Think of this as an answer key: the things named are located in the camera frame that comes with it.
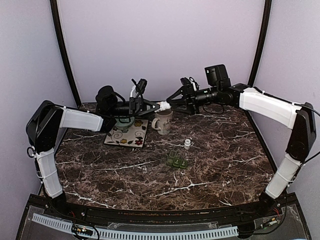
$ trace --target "white mug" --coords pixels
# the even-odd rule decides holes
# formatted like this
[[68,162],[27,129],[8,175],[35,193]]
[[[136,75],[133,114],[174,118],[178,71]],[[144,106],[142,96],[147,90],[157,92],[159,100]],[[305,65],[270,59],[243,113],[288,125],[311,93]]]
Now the white mug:
[[157,112],[153,119],[151,127],[158,131],[160,135],[167,135],[171,131],[171,119],[173,115],[171,109]]

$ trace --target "brown marble surface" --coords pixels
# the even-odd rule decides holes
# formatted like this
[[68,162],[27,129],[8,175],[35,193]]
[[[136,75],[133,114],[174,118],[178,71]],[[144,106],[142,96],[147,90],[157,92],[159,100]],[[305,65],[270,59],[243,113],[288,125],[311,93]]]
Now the brown marble surface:
[[[94,111],[95,105],[84,108]],[[105,138],[67,130],[55,159],[68,202],[153,211],[239,205],[257,201],[273,176],[245,114],[231,107],[223,115],[174,112],[165,136],[149,123],[141,149],[105,145]],[[183,148],[187,138],[193,142],[189,150]],[[187,169],[166,165],[170,150],[188,160]]]

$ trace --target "robotic arm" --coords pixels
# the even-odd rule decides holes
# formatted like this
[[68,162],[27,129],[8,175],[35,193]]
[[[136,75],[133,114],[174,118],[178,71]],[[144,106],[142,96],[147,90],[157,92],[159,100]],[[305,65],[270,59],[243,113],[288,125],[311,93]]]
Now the robotic arm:
[[224,65],[205,68],[208,84],[199,89],[194,79],[181,78],[182,87],[166,102],[155,103],[143,99],[147,85],[141,79],[125,101],[111,86],[101,88],[96,96],[96,113],[58,106],[44,101],[26,127],[31,147],[28,153],[35,158],[38,177],[44,184],[46,193],[52,199],[63,198],[64,192],[59,182],[54,158],[54,147],[59,128],[86,129],[94,132],[109,132],[116,119],[144,115],[172,108],[173,111],[193,115],[199,107],[216,103],[241,108],[274,119],[292,130],[284,159],[277,172],[259,197],[260,215],[267,213],[287,185],[292,182],[301,165],[304,164],[316,139],[316,125],[313,107],[274,97],[257,88],[239,83],[231,85]]

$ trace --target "white bottle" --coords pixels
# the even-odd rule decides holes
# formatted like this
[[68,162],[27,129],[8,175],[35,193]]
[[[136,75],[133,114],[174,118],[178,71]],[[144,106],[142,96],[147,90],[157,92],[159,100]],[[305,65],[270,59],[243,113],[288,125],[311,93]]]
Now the white bottle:
[[189,150],[189,149],[190,149],[190,146],[191,146],[191,140],[190,140],[190,139],[186,139],[186,140],[184,141],[184,148],[185,148],[186,150]]

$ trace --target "white vent grille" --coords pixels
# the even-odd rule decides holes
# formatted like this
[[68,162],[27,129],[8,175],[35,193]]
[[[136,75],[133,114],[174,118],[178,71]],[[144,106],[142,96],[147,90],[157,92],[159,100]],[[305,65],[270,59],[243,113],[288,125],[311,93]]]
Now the white vent grille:
[[[32,221],[64,233],[72,233],[72,223],[69,221],[55,219],[37,213],[33,214]],[[173,233],[116,231],[98,227],[97,230],[99,231],[101,240],[215,240],[239,235],[238,227],[236,226],[205,231]],[[97,239],[97,233],[94,230],[91,239]]]

